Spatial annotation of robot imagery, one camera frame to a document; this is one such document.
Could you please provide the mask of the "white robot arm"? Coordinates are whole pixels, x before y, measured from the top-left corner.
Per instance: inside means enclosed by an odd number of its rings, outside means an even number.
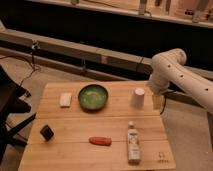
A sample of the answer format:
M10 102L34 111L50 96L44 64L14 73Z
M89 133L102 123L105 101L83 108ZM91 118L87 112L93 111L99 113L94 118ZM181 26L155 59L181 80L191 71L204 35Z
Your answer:
M213 82L186 69L186 60L186 53L179 48L154 55L148 86L155 95L161 95L173 83L213 115Z

